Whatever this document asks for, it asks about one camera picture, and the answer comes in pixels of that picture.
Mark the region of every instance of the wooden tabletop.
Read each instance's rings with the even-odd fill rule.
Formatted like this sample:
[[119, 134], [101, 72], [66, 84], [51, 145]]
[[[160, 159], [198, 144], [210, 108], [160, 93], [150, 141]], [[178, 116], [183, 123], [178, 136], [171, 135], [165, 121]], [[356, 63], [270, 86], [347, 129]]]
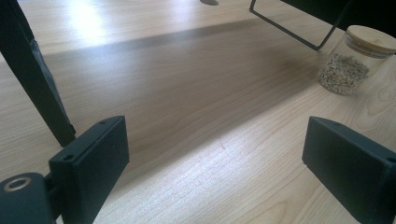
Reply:
[[[319, 43], [330, 25], [256, 10]], [[353, 96], [248, 0], [20, 1], [77, 135], [124, 115], [131, 162], [95, 223], [357, 223], [302, 163], [309, 116], [396, 150], [396, 57]], [[47, 174], [62, 148], [0, 58], [0, 180]]]

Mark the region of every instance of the black plastic part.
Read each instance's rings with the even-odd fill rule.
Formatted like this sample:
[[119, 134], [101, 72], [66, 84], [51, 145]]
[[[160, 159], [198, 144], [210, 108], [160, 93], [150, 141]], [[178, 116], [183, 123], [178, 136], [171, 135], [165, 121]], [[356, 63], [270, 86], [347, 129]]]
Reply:
[[337, 13], [334, 13], [332, 11], [332, 15], [336, 16], [336, 18], [335, 18], [334, 21], [330, 22], [330, 24], [332, 24], [332, 28], [330, 29], [329, 33], [326, 34], [326, 36], [324, 37], [324, 39], [321, 41], [321, 43], [319, 45], [314, 45], [313, 43], [307, 41], [306, 39], [302, 38], [301, 36], [295, 34], [291, 30], [289, 30], [289, 29], [285, 28], [284, 26], [276, 23], [275, 21], [272, 21], [268, 17], [265, 17], [262, 14], [260, 14], [259, 12], [257, 12], [256, 10], [254, 10], [254, 6], [256, 5], [256, 0], [252, 0], [251, 1], [249, 11], [251, 13], [253, 13], [254, 15], [258, 16], [260, 19], [262, 19], [264, 21], [267, 21], [268, 23], [272, 24], [277, 29], [285, 32], [286, 34], [292, 36], [293, 38], [295, 38], [298, 41], [302, 42], [303, 44], [307, 45], [309, 48], [311, 48], [313, 50], [319, 50], [319, 49], [323, 48], [323, 46], [326, 44], [326, 42], [329, 40], [330, 36], [334, 32], [334, 30], [337, 28], [339, 23], [343, 20], [345, 15], [348, 13], [349, 8], [352, 5], [353, 1], [354, 0], [347, 0], [347, 2], [345, 4], [343, 4], [343, 5], [336, 5], [337, 7], [341, 6], [341, 8], [340, 8], [340, 10]]
[[0, 183], [0, 223], [50, 224], [52, 220], [42, 175], [15, 175]]
[[53, 185], [51, 173], [44, 177], [44, 181], [46, 182], [47, 193], [49, 195], [49, 205], [52, 216], [58, 218], [66, 207], [61, 186]]
[[[281, 0], [293, 7], [333, 24], [349, 0]], [[353, 3], [338, 28], [346, 30], [350, 25], [372, 27], [396, 37], [394, 11], [396, 1], [358, 0]]]
[[17, 0], [0, 1], [0, 51], [60, 145], [67, 146], [75, 130]]
[[303, 161], [360, 223], [392, 223], [396, 154], [348, 127], [311, 117]]
[[49, 160], [64, 196], [64, 223], [93, 223], [129, 162], [124, 117], [105, 119]]

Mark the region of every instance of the metal ring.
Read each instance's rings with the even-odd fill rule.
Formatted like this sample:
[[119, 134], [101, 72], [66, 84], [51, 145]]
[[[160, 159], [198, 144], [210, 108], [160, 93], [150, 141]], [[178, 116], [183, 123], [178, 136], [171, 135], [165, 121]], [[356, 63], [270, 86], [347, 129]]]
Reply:
[[[22, 183], [20, 183], [17, 186], [12, 186], [13, 184], [22, 181]], [[12, 192], [18, 189], [23, 189], [24, 187], [26, 187], [30, 182], [32, 181], [32, 178], [30, 177], [19, 177], [16, 179], [13, 179], [11, 181], [9, 181], [5, 186], [4, 186], [4, 191], [5, 192]]]

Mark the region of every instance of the glass jar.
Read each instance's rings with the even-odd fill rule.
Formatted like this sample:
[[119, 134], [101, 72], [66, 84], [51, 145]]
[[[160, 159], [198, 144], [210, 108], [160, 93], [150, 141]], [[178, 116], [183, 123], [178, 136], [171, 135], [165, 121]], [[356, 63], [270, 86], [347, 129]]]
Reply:
[[375, 29], [352, 25], [318, 72], [328, 91], [350, 95], [396, 52], [396, 39]]

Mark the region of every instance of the cork lid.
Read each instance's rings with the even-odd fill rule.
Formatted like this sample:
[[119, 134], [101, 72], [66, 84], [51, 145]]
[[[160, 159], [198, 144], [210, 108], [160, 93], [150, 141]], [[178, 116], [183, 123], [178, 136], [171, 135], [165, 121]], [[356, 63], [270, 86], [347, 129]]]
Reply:
[[346, 34], [360, 45], [384, 53], [396, 53], [396, 38], [370, 27], [351, 25]]

